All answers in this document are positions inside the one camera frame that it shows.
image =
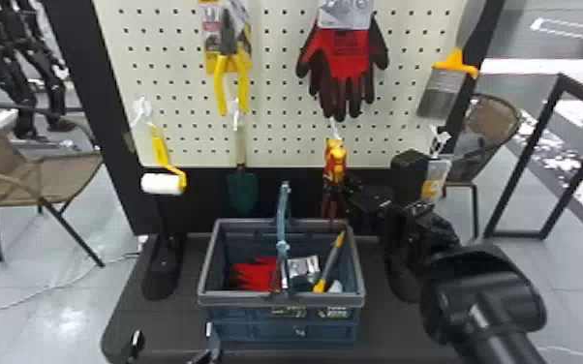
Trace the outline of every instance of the chair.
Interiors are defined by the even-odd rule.
[[[94,141],[85,129],[83,132]],[[45,208],[70,233],[77,244],[100,267],[104,263],[63,218],[64,211],[88,185],[102,164],[98,151],[75,155],[42,157],[27,161],[0,132],[0,207],[34,206]],[[63,203],[60,209],[54,204]],[[4,261],[0,246],[0,262]]]
[[[521,125],[521,113],[511,103],[495,96],[473,95],[464,129],[451,157],[452,169],[445,182],[445,190],[449,187],[471,190],[473,240],[479,237],[478,193],[473,180],[497,151],[515,136]]]

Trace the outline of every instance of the black table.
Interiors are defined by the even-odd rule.
[[[525,147],[522,155],[520,156],[520,160],[517,163],[517,166],[513,170],[510,179],[508,179],[508,183],[502,193],[502,197],[500,197],[500,201],[495,206],[495,211],[493,211],[493,215],[486,226],[486,230],[483,233],[484,237],[515,237],[515,238],[535,238],[544,240],[549,236],[551,229],[556,225],[558,219],[563,214],[563,211],[568,207],[569,202],[574,197],[574,193],[578,186],[583,182],[583,163],[581,164],[581,168],[576,172],[576,174],[572,177],[569,181],[569,186],[565,189],[563,194],[561,195],[558,203],[554,207],[554,210],[547,218],[547,221],[544,223],[540,230],[536,231],[526,231],[526,230],[497,230],[497,223],[502,218],[504,211],[506,210],[506,206],[508,205],[508,201],[510,200],[513,192],[515,191],[515,187],[517,183],[520,181],[524,170],[526,169],[529,161],[531,160],[534,150],[537,146],[537,143],[540,141],[542,137],[542,133],[546,130],[547,125],[549,124],[549,120],[551,119],[554,108],[556,104],[561,100],[565,93],[569,93],[570,95],[580,99],[583,101],[583,75],[564,75],[559,74],[558,79],[556,80],[556,84],[554,85],[554,89],[551,91],[549,95],[549,100],[547,101],[546,106],[542,110],[540,114],[540,118],[537,121],[536,128],[534,132],[529,137],[529,141],[527,142],[527,146]]]
[[[184,364],[206,348],[205,319],[197,304],[197,283],[209,235],[188,239],[179,287],[168,299],[150,302],[142,297],[140,284],[153,241],[145,244],[102,338],[107,360],[117,362],[122,347],[137,329],[146,338],[139,363]],[[386,283],[377,244],[358,240],[366,280],[366,306],[362,310],[358,340],[353,347],[303,347],[264,344],[224,345],[226,363],[460,363],[453,350],[433,343],[424,333],[417,306],[392,295]]]

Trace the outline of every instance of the plastic basket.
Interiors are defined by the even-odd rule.
[[[296,220],[287,226],[290,258],[319,256],[323,268],[337,234],[346,230],[332,268],[341,293],[298,292],[294,297],[269,292],[226,290],[230,266],[256,257],[276,256],[272,220],[218,220],[199,278],[198,300],[223,341],[352,343],[356,338],[365,287],[353,231],[346,222]]]

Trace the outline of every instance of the white pegboard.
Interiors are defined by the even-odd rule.
[[[127,115],[146,97],[179,167],[234,167],[230,117],[219,115],[203,67],[200,16],[192,0],[94,0]],[[254,69],[246,118],[249,167],[321,167],[331,135],[308,80],[296,77],[299,49],[317,0],[251,0]],[[388,167],[393,155],[426,152],[431,136],[415,111],[431,65],[453,48],[464,0],[378,0],[390,66],[376,70],[377,100],[339,124],[351,167]],[[227,90],[236,94],[235,77]],[[133,129],[140,162],[157,165],[144,125]]]

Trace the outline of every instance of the pliers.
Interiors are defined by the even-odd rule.
[[[248,55],[243,49],[244,45],[235,38],[235,26],[228,9],[222,10],[221,22],[222,40],[219,44],[220,54],[217,58],[214,75],[217,106],[222,116],[228,114],[226,94],[224,93],[224,75],[229,68],[229,63],[232,63],[239,75],[239,110],[246,113],[249,108],[249,74],[244,57],[248,57]]]

